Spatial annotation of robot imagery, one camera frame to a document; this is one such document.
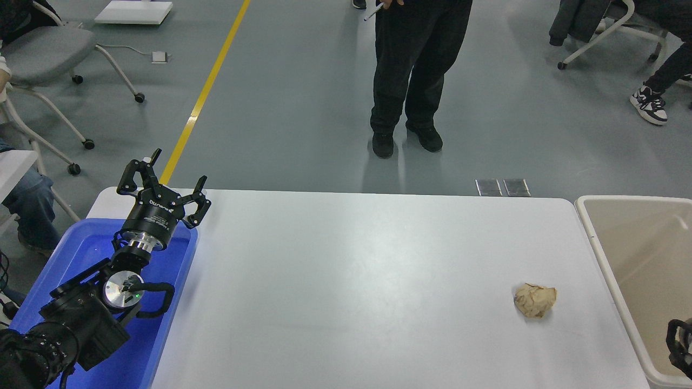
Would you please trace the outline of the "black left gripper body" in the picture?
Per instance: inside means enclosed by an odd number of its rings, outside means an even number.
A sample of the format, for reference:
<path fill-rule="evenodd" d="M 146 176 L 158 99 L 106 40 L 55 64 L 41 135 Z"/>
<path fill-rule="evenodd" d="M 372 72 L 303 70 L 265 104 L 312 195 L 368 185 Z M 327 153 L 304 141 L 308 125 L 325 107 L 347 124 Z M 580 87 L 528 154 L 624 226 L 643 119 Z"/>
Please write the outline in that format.
<path fill-rule="evenodd" d="M 154 248 L 166 248 L 178 221 L 185 215 L 178 204 L 182 196 L 165 186 L 143 188 L 136 195 L 136 204 L 119 232 L 126 240 L 141 234 L 155 239 Z"/>

